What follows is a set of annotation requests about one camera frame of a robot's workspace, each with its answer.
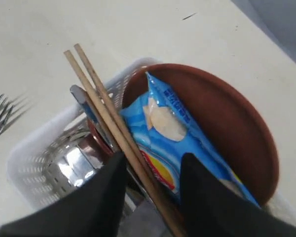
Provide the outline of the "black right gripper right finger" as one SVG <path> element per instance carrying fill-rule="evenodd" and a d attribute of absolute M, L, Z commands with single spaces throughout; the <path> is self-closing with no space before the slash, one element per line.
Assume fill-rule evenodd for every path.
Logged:
<path fill-rule="evenodd" d="M 237 196 L 191 153 L 182 157 L 180 196 L 189 237 L 296 237 L 296 227 Z"/>

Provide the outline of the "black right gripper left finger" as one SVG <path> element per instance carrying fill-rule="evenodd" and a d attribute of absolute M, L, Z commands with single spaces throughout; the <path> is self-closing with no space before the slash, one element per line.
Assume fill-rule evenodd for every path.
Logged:
<path fill-rule="evenodd" d="M 115 153 L 89 181 L 54 204 L 0 227 L 0 237 L 115 237 L 126 193 L 126 158 Z"/>

